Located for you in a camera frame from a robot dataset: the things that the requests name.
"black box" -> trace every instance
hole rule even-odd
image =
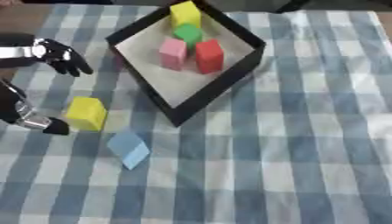
[[[225,66],[221,73],[198,74],[193,71],[192,59],[183,72],[169,71],[159,65],[158,45],[164,36],[170,35],[170,5],[107,37],[110,49],[175,126],[249,74],[260,63],[265,48],[262,40],[221,11],[201,0],[193,2],[202,12],[204,36],[217,38],[224,50]]]

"tablecloth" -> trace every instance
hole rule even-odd
[[[1,124],[0,223],[392,223],[392,48],[375,13],[229,13],[267,42],[262,63],[176,129],[104,40],[153,10],[53,8],[39,36],[94,75],[40,64],[13,82],[43,113],[86,95],[108,120],[70,136]],[[132,171],[106,146],[126,126],[151,149]]]

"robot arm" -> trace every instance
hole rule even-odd
[[[25,33],[0,33],[0,68],[27,67],[44,62],[60,74],[79,77],[93,69],[73,48]],[[44,133],[67,135],[69,127],[57,118],[37,113],[20,88],[0,78],[0,120]]]
[[[92,74],[93,69],[72,47],[49,38],[34,38],[27,33],[0,34],[0,68],[28,67],[44,62],[60,74],[80,76],[80,71]]]
[[[25,92],[4,79],[0,79],[0,103],[2,105],[0,119],[9,124],[31,130],[42,130],[47,134],[68,135],[69,133],[66,122],[37,113],[27,101]]]

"white paper lining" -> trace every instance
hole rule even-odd
[[[203,41],[218,39],[224,51],[223,71],[253,51],[250,45],[237,38],[207,14],[202,14],[201,26]],[[170,18],[165,17],[115,47],[162,98],[175,108],[213,81],[221,72],[201,74],[196,66],[194,53],[188,55],[182,71],[161,67],[158,49],[165,38],[170,37],[171,34]]]

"cube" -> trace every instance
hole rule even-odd
[[[71,126],[80,130],[101,130],[106,114],[100,100],[76,96],[66,112],[66,119]]]
[[[174,4],[170,7],[170,12],[173,29],[182,24],[191,24],[200,28],[201,13],[192,1]]]
[[[223,50],[216,39],[196,44],[196,64],[202,74],[210,74],[223,68]]]
[[[166,38],[159,48],[159,57],[162,67],[180,71],[186,60],[186,42],[180,39]]]
[[[143,140],[130,129],[116,133],[108,141],[108,147],[129,170],[135,168],[150,154]]]
[[[201,30],[192,24],[182,24],[174,30],[173,36],[186,42],[186,47],[191,50],[196,43],[201,41]]]

